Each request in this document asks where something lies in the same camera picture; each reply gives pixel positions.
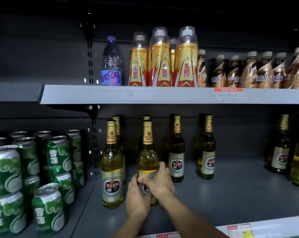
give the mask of price tag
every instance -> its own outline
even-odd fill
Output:
[[[222,102],[237,102],[244,99],[242,88],[215,88],[214,96]]]
[[[231,238],[254,238],[250,224],[227,226]]]

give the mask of store shelf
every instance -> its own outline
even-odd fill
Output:
[[[95,186],[96,180],[93,178],[88,179],[84,187],[82,187],[74,201],[67,212],[67,221],[64,228],[55,234],[53,237],[62,237],[62,238],[70,238],[78,224],[78,221],[81,217],[81,214],[84,210],[84,207],[87,204],[87,201],[91,195],[91,192]],[[35,231],[36,221],[33,220],[32,224],[30,224],[24,231],[16,235],[16,238],[30,238],[37,237],[38,234]]]
[[[0,102],[39,101],[43,88],[40,83],[0,82]]]
[[[45,85],[41,104],[299,104],[299,89]]]
[[[128,167],[127,181],[135,173],[135,166]],[[111,237],[127,218],[125,203],[115,210],[103,207],[101,190],[99,179],[74,238],[95,234]],[[262,158],[219,160],[212,180],[198,177],[195,163],[188,161],[184,180],[175,184],[175,195],[215,226],[299,216],[299,187],[285,176],[265,170]],[[167,213],[156,205],[145,220],[140,235],[171,231],[175,231],[175,227]]]

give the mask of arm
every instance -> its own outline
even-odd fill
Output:
[[[164,162],[160,162],[159,171],[154,179],[139,177],[137,180],[149,187],[153,196],[165,208],[182,238],[227,238],[225,234],[189,210],[173,195],[175,188],[169,169],[165,168]]]
[[[136,177],[137,175],[132,177],[126,195],[125,205],[128,218],[113,238],[135,238],[150,211],[150,194],[142,195]]]

